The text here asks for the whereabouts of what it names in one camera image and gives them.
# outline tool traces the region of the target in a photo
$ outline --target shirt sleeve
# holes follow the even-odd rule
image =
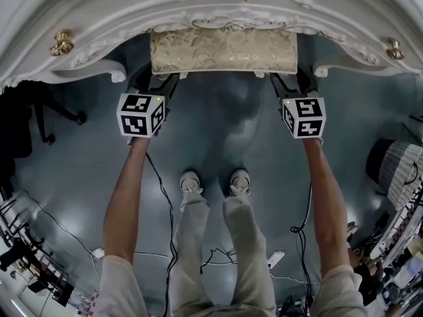
[[[358,292],[362,277],[349,265],[330,270],[322,280],[316,300],[311,306],[312,317],[367,317],[363,297]]]
[[[105,257],[94,316],[148,317],[134,269],[123,258]]]

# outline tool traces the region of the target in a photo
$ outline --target chair caster wheel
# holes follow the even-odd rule
[[[79,112],[77,115],[77,124],[81,125],[84,124],[85,122],[87,122],[87,115],[85,115],[84,112]]]
[[[47,143],[49,145],[52,145],[54,142],[56,142],[56,137],[53,134],[50,134],[47,136]]]

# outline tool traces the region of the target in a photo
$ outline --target curved white table leg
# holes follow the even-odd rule
[[[370,66],[360,63],[349,55],[317,60],[313,66],[313,73],[317,77],[327,77],[329,68],[340,68],[356,73],[377,75],[381,77],[403,73],[396,67]]]
[[[117,61],[107,59],[98,60],[92,65],[72,71],[47,71],[39,73],[35,76],[35,79],[45,83],[55,84],[86,79],[87,77],[93,77],[104,73],[110,73],[112,75],[113,83],[119,83],[126,80],[125,67]]]

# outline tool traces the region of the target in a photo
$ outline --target white cube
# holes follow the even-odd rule
[[[165,97],[122,94],[116,114],[123,136],[151,137],[165,119]]]
[[[323,98],[286,98],[282,116],[295,139],[322,137],[326,122]]]

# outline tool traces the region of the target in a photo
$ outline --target gold knob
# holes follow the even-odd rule
[[[388,39],[388,43],[391,46],[391,48],[388,48],[386,50],[388,56],[391,59],[394,59],[394,60],[402,60],[402,59],[404,59],[404,56],[405,55],[399,49],[399,45],[400,45],[399,41],[396,40],[396,39]]]
[[[51,56],[61,56],[69,54],[73,49],[73,43],[69,40],[70,30],[64,29],[56,33],[54,40],[56,44],[50,48]]]

